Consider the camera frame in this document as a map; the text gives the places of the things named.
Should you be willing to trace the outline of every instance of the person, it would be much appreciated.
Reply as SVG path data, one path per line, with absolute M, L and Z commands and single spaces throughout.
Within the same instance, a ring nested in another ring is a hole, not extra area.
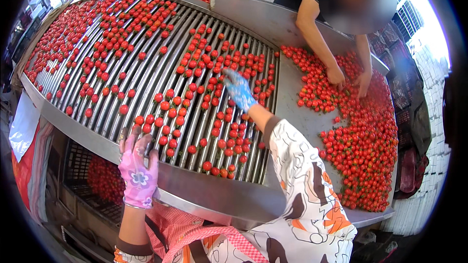
M 349 262 L 357 230 L 333 191 L 318 149 L 287 120 L 259 105 L 241 75 L 230 69 L 223 74 L 229 95 L 248 112 L 271 150 L 286 197 L 283 214 L 239 231 L 207 225 L 202 218 L 159 203 L 153 199 L 159 197 L 158 152 L 149 152 L 148 167 L 143 156 L 153 137 L 146 134 L 137 141 L 141 129 L 135 126 L 126 138 L 124 129 L 118 143 L 125 206 L 114 262 L 153 262 L 153 252 L 163 263 Z
M 362 0 L 342 1 L 343 4 L 352 7 L 357 7 L 356 2 L 362 2 Z M 273 2 L 297 11 L 296 26 L 301 31 L 309 47 L 325 64 L 330 83 L 335 84 L 341 90 L 342 85 L 345 83 L 344 74 L 315 23 L 315 20 L 325 21 L 319 9 L 319 0 L 274 0 Z M 372 78 L 371 51 L 367 35 L 358 34 L 355 36 L 355 41 L 357 54 L 360 56 L 364 73 L 356 79 L 354 85 L 360 86 L 358 97 L 365 97 Z

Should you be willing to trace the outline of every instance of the white tiled wall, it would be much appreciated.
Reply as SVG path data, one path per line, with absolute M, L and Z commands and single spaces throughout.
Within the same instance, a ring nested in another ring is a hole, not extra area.
M 429 111 L 432 142 L 426 154 L 429 165 L 418 192 L 408 199 L 395 200 L 393 202 L 395 215 L 383 221 L 380 226 L 384 231 L 401 235 L 417 234 L 424 228 L 440 195 L 450 157 L 442 124 L 442 95 L 448 64 L 445 59 L 443 61 L 434 59 L 427 47 L 413 57 L 424 80 L 424 96 Z

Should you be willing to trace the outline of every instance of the gloved hand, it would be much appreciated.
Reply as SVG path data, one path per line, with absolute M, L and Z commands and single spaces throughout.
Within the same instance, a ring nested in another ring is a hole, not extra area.
M 227 92 L 234 102 L 247 113 L 257 103 L 250 92 L 249 82 L 231 69 L 223 69 L 223 74 L 226 76 L 223 82 Z
M 145 149 L 153 136 L 146 134 L 137 141 L 140 132 L 141 128 L 137 126 L 126 138 L 127 129 L 122 130 L 118 142 L 121 155 L 118 168 L 125 181 L 124 203 L 137 208 L 152 208 L 151 197 L 158 191 L 159 158 L 157 150 L 151 150 L 148 168 L 145 167 Z

